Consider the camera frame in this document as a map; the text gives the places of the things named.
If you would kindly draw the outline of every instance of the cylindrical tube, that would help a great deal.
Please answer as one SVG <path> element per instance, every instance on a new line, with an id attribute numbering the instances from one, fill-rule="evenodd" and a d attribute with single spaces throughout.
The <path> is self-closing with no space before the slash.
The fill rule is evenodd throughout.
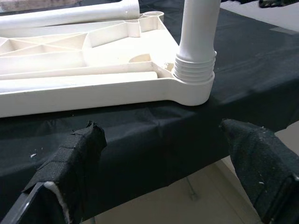
<path id="1" fill-rule="evenodd" d="M 105 20 L 130 20 L 138 19 L 139 15 L 138 0 L 122 0 L 116 3 L 1 16 L 0 29 L 45 27 Z"/>
<path id="2" fill-rule="evenodd" d="M 174 75 L 184 82 L 205 82 L 213 75 L 220 2 L 185 0 L 181 43 L 174 67 Z"/>

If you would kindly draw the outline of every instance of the black cover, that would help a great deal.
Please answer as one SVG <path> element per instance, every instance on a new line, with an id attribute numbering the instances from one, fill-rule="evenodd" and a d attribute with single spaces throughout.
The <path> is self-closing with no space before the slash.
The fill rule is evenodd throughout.
<path id="1" fill-rule="evenodd" d="M 100 185 L 100 155 L 106 146 L 104 131 L 93 122 L 68 135 L 64 144 L 37 169 L 23 190 L 33 199 L 28 201 L 21 195 L 1 224 L 65 223 L 64 218 L 61 219 L 62 207 L 53 192 L 44 187 L 34 190 L 36 185 L 45 182 L 54 182 L 58 187 L 67 205 L 67 214 L 63 211 L 65 220 L 78 224 L 82 217 L 97 215 L 99 212 L 90 213 L 89 207 L 101 201 L 94 193 Z"/>
<path id="2" fill-rule="evenodd" d="M 221 125 L 249 199 L 266 224 L 299 223 L 299 157 L 264 127 L 236 120 Z"/>
<path id="3" fill-rule="evenodd" d="M 143 12 L 165 12 L 164 22 L 177 42 L 183 7 L 182 0 L 141 1 Z M 101 211 L 168 186 L 227 156 L 228 144 L 218 128 L 223 118 L 273 131 L 297 121 L 299 35 L 273 28 L 220 11 L 216 77 L 204 105 L 162 101 L 0 119 L 0 219 L 67 133 L 89 120 L 101 124 L 107 138 L 97 186 Z"/>

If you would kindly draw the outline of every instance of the white plastic pipe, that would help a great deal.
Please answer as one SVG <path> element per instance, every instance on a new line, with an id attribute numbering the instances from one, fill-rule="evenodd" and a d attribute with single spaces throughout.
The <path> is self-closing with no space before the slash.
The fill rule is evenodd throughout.
<path id="1" fill-rule="evenodd" d="M 174 76 L 198 84 L 211 80 L 216 52 L 214 37 L 221 0 L 185 0 L 181 43 Z"/>
<path id="2" fill-rule="evenodd" d="M 138 0 L 122 0 L 109 4 L 1 16 L 0 29 L 45 27 L 106 20 L 131 20 L 138 19 L 139 16 Z"/>
<path id="3" fill-rule="evenodd" d="M 49 90 L 78 86 L 92 86 L 104 84 L 116 84 L 126 82 L 138 82 L 157 79 L 157 73 L 129 72 L 116 74 L 99 74 L 84 76 L 27 78 L 0 81 L 0 95 L 17 91 Z"/>

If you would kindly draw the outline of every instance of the black tape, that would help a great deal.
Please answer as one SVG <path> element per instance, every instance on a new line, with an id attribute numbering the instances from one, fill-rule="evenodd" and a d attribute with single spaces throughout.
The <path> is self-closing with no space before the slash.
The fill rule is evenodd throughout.
<path id="1" fill-rule="evenodd" d="M 221 127 L 237 176 L 262 221 L 299 223 L 299 157 L 266 128 L 230 119 Z"/>
<path id="2" fill-rule="evenodd" d="M 79 223 L 92 197 L 89 189 L 99 184 L 100 154 L 106 145 L 104 131 L 89 122 L 87 128 L 69 135 L 37 170 L 23 192 L 30 191 L 38 182 L 54 182 L 68 206 L 71 221 Z"/>

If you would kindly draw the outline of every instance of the black cloth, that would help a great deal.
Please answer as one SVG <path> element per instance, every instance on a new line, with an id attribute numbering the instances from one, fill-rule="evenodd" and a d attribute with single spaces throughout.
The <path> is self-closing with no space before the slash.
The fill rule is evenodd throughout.
<path id="1" fill-rule="evenodd" d="M 1 224 L 79 224 L 82 217 L 97 215 L 97 203 L 101 201 L 98 197 L 100 155 L 106 146 L 103 129 L 93 122 L 69 134 L 37 169 Z M 54 183 L 60 195 L 53 198 L 57 192 L 41 186 L 46 182 Z M 58 203 L 60 200 L 66 205 L 64 209 Z"/>
<path id="2" fill-rule="evenodd" d="M 70 220 L 79 223 L 82 217 L 98 212 L 97 186 L 100 183 L 100 154 L 107 146 L 104 131 L 95 123 L 77 130 L 67 137 L 59 149 L 34 174 L 23 192 L 31 191 L 38 182 L 54 182 L 67 204 Z"/>
<path id="3" fill-rule="evenodd" d="M 299 156 L 274 132 L 236 120 L 221 127 L 235 172 L 266 224 L 299 223 Z"/>
<path id="4" fill-rule="evenodd" d="M 184 2 L 144 0 L 142 11 L 164 11 L 179 42 Z M 0 217 L 70 130 L 92 120 L 105 130 L 99 167 L 101 211 L 193 173 L 228 155 L 223 118 L 273 131 L 299 119 L 299 35 L 220 11 L 211 97 L 200 106 L 171 101 L 0 119 Z"/>

